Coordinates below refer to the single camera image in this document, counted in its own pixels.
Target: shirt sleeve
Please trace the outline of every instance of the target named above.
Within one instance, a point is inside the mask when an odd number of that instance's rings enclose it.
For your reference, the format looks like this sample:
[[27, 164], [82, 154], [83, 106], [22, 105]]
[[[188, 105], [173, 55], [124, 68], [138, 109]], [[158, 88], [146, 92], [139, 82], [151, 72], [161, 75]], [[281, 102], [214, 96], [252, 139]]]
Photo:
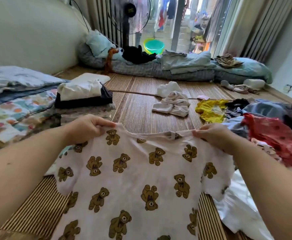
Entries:
[[201, 175], [202, 191], [220, 201], [230, 185], [235, 166], [232, 156], [211, 145], [207, 145], [206, 149], [205, 167]]
[[80, 153], [76, 153], [73, 147], [68, 148], [60, 154], [56, 160], [56, 171], [54, 173], [57, 190], [64, 196], [67, 196], [80, 175], [83, 167]]

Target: power cord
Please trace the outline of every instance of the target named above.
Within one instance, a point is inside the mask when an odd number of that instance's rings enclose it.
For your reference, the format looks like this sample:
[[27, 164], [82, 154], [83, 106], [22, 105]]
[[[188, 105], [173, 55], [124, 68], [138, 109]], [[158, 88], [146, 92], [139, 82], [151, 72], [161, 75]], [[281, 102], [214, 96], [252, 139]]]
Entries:
[[[69, 5], [72, 5], [72, 1], [77, 5], [78, 9], [80, 10], [80, 7], [78, 6], [78, 4], [77, 4], [77, 2], [76, 2], [75, 0], [69, 0]], [[80, 10], [80, 14], [81, 14], [82, 17], [83, 17], [84, 23], [85, 23], [85, 25], [86, 25], [86, 27], [87, 27], [87, 30], [88, 30], [88, 32], [89, 32], [89, 28], [88, 28], [88, 26], [87, 26], [87, 23], [86, 23], [86, 21], [85, 21], [85, 19], [84, 19], [84, 16], [83, 16], [83, 13], [82, 13], [81, 10]]]

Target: beige curtain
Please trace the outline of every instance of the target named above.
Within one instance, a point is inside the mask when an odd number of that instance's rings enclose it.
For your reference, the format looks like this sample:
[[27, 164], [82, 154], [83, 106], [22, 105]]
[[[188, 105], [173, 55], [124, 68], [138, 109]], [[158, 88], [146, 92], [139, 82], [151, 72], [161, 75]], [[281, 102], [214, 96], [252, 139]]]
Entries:
[[292, 8], [292, 0], [240, 0], [221, 54], [264, 62]]
[[112, 42], [122, 47], [122, 34], [115, 28], [108, 16], [109, 0], [75, 0], [92, 29], [97, 29]]

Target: animal print clothing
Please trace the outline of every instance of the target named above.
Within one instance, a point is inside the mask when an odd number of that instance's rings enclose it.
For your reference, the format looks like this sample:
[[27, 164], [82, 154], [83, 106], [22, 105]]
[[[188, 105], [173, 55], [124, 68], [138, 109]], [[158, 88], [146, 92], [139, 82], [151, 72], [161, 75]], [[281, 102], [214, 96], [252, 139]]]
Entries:
[[191, 130], [104, 130], [56, 162], [57, 189], [70, 197], [52, 239], [198, 239], [200, 194], [222, 199], [232, 156]]

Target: electrical outlet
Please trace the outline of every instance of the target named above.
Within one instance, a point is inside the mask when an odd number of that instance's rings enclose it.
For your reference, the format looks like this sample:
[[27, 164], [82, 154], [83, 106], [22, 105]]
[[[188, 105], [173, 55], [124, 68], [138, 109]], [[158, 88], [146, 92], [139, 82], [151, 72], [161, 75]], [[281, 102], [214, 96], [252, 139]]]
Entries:
[[289, 93], [292, 90], [292, 85], [286, 84], [283, 88], [284, 93]]

